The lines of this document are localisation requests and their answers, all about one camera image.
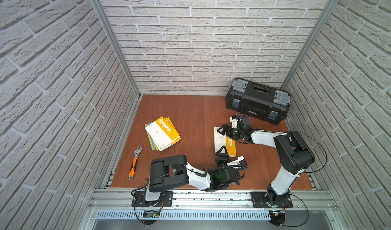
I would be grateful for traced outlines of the aluminium corner post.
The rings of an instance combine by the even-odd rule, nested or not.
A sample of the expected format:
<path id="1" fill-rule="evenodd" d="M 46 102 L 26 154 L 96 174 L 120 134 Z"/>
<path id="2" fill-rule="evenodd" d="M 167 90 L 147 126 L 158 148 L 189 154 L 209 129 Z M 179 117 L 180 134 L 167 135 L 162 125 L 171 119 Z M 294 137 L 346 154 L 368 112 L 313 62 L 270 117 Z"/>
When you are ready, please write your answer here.
<path id="1" fill-rule="evenodd" d="M 318 18 L 313 29 L 311 30 L 307 40 L 304 42 L 301 50 L 299 51 L 298 56 L 296 57 L 296 59 L 292 63 L 292 66 L 289 69 L 284 81 L 282 82 L 282 85 L 280 86 L 281 90 L 284 90 L 287 87 L 287 85 L 289 84 L 290 79 L 292 78 L 292 76 L 294 75 L 296 70 L 298 69 L 300 63 L 303 61 L 308 50 L 312 47 L 315 40 L 318 38 L 318 35 L 320 34 L 322 29 L 324 28 L 326 22 L 328 21 L 329 17 L 333 13 L 333 11 L 336 8 L 339 1 L 340 0 L 329 0 L 327 2 L 325 8 L 323 9 L 322 13 L 320 14 L 320 17 Z"/>
<path id="2" fill-rule="evenodd" d="M 112 25 L 110 24 L 109 18 L 104 10 L 103 4 L 101 3 L 100 0 L 90 0 L 90 1 L 92 3 L 92 6 L 94 7 L 94 10 L 95 10 L 100 22 L 101 22 L 101 25 L 107 35 L 107 38 L 108 38 L 108 40 L 114 50 L 116 57 L 118 58 L 120 66 L 123 69 L 125 76 L 127 77 L 127 80 L 129 81 L 130 86 L 131 86 L 136 98 L 140 99 L 141 94 L 140 94 L 140 92 L 136 86 L 136 83 L 133 79 L 133 76 L 129 70 L 127 61 L 125 60 L 124 54 L 123 54 L 121 47 L 120 47 L 120 44 L 119 44 L 119 41 L 114 33 Z"/>

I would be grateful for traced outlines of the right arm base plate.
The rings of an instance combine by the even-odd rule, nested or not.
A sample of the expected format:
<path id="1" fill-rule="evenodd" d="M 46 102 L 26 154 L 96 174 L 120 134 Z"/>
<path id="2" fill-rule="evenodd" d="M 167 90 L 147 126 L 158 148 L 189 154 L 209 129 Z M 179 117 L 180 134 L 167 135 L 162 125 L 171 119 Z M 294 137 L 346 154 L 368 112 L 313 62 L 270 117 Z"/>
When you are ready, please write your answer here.
<path id="1" fill-rule="evenodd" d="M 278 195 L 271 191 L 253 191 L 250 193 L 254 208 L 292 208 L 290 192 Z"/>

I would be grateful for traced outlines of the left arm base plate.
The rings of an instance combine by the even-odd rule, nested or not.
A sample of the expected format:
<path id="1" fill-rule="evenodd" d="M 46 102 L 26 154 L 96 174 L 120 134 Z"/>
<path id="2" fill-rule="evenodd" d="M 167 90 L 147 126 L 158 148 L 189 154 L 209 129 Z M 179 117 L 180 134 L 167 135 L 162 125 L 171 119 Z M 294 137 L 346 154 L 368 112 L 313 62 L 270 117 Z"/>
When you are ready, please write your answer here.
<path id="1" fill-rule="evenodd" d="M 173 192 L 150 192 L 135 191 L 133 194 L 132 207 L 171 207 L 173 201 Z"/>

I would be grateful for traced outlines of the lined notebook green cover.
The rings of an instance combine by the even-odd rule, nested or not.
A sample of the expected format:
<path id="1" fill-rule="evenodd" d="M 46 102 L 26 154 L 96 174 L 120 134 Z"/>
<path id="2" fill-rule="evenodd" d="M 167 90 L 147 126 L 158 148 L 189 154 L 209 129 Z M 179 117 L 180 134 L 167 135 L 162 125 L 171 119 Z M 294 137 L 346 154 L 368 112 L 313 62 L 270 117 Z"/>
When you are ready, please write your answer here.
<path id="1" fill-rule="evenodd" d="M 149 134 L 148 132 L 147 132 L 147 136 L 148 136 L 148 140 L 149 140 L 151 149 L 152 149 L 153 151 L 156 150 L 156 144 L 154 143 L 152 137 L 150 136 L 150 134 Z"/>

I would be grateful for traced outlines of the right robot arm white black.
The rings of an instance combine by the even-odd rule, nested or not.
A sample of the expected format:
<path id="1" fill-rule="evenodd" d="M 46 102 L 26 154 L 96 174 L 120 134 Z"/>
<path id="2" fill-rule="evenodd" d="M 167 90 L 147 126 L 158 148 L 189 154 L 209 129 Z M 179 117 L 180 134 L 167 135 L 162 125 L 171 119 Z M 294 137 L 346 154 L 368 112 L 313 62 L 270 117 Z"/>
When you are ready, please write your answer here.
<path id="1" fill-rule="evenodd" d="M 273 207 L 286 201 L 292 184 L 312 163 L 315 155 L 298 131 L 271 132 L 253 129 L 248 116 L 232 116 L 230 125 L 223 125 L 217 131 L 232 140 L 240 139 L 251 144 L 276 148 L 281 168 L 276 178 L 268 185 L 265 198 Z"/>

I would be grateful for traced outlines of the left aluminium corner post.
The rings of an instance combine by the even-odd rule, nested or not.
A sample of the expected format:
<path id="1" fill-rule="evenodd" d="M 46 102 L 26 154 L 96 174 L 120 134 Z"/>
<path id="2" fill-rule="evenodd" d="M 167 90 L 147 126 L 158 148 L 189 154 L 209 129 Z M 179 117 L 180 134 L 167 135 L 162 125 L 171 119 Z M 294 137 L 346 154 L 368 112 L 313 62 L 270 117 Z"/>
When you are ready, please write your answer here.
<path id="1" fill-rule="evenodd" d="M 123 54 L 121 47 L 120 47 L 120 44 L 119 44 L 119 41 L 114 33 L 112 25 L 110 24 L 109 18 L 104 10 L 103 4 L 101 3 L 100 0 L 90 0 L 90 1 L 92 3 L 92 6 L 94 7 L 94 10 L 95 10 L 100 22 L 101 22 L 101 25 L 107 35 L 107 38 L 108 38 L 108 40 L 114 50 L 116 57 L 118 58 L 120 66 L 123 69 L 125 76 L 127 77 L 127 80 L 129 81 L 130 86 L 131 86 L 136 98 L 140 99 L 141 94 L 140 94 L 140 92 L 136 86 L 136 83 L 133 79 L 133 76 L 129 70 L 127 61 L 125 60 L 124 54 Z"/>

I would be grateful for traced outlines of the yellow cover notebook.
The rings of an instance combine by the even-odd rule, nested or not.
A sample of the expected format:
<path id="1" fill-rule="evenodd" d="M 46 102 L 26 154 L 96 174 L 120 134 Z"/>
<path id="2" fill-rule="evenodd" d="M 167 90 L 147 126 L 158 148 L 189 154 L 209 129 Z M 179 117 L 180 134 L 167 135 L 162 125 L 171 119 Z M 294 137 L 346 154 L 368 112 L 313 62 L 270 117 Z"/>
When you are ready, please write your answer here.
<path id="1" fill-rule="evenodd" d="M 169 117 L 160 117 L 156 121 L 146 124 L 145 130 L 154 150 L 163 151 L 181 139 Z"/>
<path id="2" fill-rule="evenodd" d="M 160 117 L 157 121 L 161 129 L 158 142 L 159 151 L 163 151 L 180 140 L 180 134 L 171 122 L 170 118 Z"/>

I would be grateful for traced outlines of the orange adjustable wrench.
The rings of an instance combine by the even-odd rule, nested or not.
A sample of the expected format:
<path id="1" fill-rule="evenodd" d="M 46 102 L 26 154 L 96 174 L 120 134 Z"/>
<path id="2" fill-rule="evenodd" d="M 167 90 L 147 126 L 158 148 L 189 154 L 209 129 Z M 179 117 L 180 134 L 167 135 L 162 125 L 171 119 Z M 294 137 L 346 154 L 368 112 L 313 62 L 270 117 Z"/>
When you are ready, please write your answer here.
<path id="1" fill-rule="evenodd" d="M 131 169 L 130 169 L 130 172 L 129 172 L 129 177 L 128 177 L 129 180 L 133 180 L 133 177 L 134 177 L 135 171 L 136 171 L 137 160 L 138 160 L 139 154 L 141 153 L 142 150 L 143 150 L 142 145 L 139 145 L 133 151 L 134 152 L 134 159 L 132 161 Z"/>

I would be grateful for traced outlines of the black grey toolbox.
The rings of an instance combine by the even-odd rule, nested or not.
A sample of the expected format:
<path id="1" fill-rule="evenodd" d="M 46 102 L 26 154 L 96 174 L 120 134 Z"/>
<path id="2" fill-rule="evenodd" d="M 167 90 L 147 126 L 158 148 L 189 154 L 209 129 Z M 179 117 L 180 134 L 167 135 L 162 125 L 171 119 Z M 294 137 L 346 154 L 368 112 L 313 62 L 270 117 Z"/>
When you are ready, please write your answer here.
<path id="1" fill-rule="evenodd" d="M 236 78 L 225 97 L 226 108 L 278 125 L 287 118 L 291 94 L 250 80 Z"/>

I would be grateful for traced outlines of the right aluminium corner post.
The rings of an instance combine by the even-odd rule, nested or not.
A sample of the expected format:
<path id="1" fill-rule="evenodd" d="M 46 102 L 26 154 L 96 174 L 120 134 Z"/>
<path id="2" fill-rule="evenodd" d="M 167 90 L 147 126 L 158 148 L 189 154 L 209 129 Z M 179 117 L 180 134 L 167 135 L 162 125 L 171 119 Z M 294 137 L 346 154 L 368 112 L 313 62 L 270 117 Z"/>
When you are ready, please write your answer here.
<path id="1" fill-rule="evenodd" d="M 328 21 L 329 17 L 333 13 L 333 11 L 336 8 L 339 1 L 340 0 L 329 0 L 327 2 L 325 8 L 323 9 L 322 13 L 320 14 L 320 17 L 318 18 L 313 29 L 311 30 L 307 40 L 304 42 L 301 50 L 299 51 L 298 56 L 296 57 L 296 59 L 292 63 L 292 66 L 289 69 L 284 81 L 282 82 L 282 85 L 280 86 L 281 90 L 284 90 L 287 87 L 287 85 L 289 84 L 290 79 L 292 78 L 292 76 L 294 75 L 296 70 L 298 69 L 300 63 L 303 61 L 308 50 L 312 47 L 315 40 L 318 38 L 318 35 L 320 34 L 322 29 L 324 28 L 326 22 Z"/>

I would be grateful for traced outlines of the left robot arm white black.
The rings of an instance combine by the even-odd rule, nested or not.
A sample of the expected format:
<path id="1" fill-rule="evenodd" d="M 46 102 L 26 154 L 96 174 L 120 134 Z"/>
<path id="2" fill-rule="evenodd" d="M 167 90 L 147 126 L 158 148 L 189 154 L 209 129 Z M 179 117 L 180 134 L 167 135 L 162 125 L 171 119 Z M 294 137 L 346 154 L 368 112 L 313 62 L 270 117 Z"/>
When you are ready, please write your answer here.
<path id="1" fill-rule="evenodd" d="M 244 178 L 241 171 L 247 169 L 243 156 L 232 161 L 225 146 L 215 153 L 216 169 L 199 170 L 187 162 L 185 155 L 155 159 L 151 162 L 150 178 L 145 189 L 145 200 L 154 202 L 162 192 L 190 185 L 204 192 L 227 189 L 232 184 L 239 185 Z"/>

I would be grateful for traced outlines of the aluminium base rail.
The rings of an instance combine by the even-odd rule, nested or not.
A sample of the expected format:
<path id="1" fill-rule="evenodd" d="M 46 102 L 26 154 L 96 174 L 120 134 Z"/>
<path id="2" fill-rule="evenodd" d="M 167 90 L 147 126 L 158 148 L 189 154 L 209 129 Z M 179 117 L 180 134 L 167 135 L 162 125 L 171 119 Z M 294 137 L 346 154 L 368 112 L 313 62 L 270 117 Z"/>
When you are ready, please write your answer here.
<path id="1" fill-rule="evenodd" d="M 87 204 L 88 209 L 133 209 L 131 189 L 96 189 Z M 250 190 L 222 190 L 206 193 L 192 189 L 173 189 L 164 210 L 252 210 L 255 200 Z M 287 210 L 338 211 L 339 207 L 328 191 L 292 190 L 291 208 Z"/>

